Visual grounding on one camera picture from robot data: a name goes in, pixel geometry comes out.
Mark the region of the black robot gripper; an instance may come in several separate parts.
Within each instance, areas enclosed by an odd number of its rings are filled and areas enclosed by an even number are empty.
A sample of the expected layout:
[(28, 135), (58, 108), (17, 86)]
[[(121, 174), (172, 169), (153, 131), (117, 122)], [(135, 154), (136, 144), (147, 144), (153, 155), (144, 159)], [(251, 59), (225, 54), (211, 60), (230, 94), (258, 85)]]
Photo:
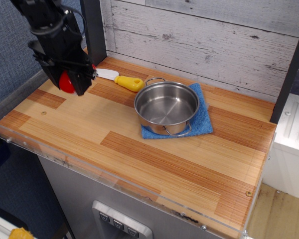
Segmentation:
[(54, 86), (61, 89), (59, 80), (67, 71), (78, 96), (92, 85), (91, 58), (81, 48), (82, 33), (73, 9), (30, 9), (27, 12), (30, 32), (36, 40), (28, 43), (35, 60)]

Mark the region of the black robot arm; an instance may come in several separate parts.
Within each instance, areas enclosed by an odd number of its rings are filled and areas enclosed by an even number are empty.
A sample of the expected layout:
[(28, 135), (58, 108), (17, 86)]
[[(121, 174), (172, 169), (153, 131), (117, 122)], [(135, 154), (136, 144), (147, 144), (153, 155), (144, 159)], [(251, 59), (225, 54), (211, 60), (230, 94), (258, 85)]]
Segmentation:
[(14, 0), (12, 4), (36, 36), (28, 46), (51, 82), (65, 92), (84, 95), (97, 72), (81, 47), (85, 31), (75, 18), (79, 11), (59, 0)]

